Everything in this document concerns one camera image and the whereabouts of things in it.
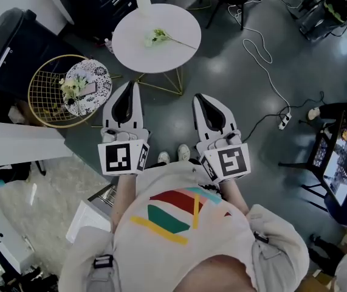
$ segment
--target table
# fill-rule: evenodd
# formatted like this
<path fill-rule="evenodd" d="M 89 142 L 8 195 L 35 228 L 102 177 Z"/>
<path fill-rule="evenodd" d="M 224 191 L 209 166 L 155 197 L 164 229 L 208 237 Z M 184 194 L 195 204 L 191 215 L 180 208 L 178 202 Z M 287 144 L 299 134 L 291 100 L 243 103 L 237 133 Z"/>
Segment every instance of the table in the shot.
<path fill-rule="evenodd" d="M 347 196 L 347 122 L 344 112 L 334 124 L 317 133 L 307 162 L 278 165 L 311 171 L 320 183 L 302 187 L 323 198 L 323 195 L 310 189 L 322 186 L 339 205 L 342 205 Z"/>
<path fill-rule="evenodd" d="M 174 41 L 146 47 L 145 37 L 157 28 L 164 29 L 173 39 L 194 49 Z M 196 53 L 200 42 L 200 25 L 191 13 L 172 4 L 152 4 L 149 16 L 143 16 L 136 9 L 119 22 L 112 36 L 112 49 L 121 64 L 142 73 L 138 83 L 181 96 L 183 74 L 178 69 Z M 166 75 L 173 69 L 176 69 L 178 86 Z M 146 74 L 160 73 L 176 88 L 175 91 L 141 81 Z"/>

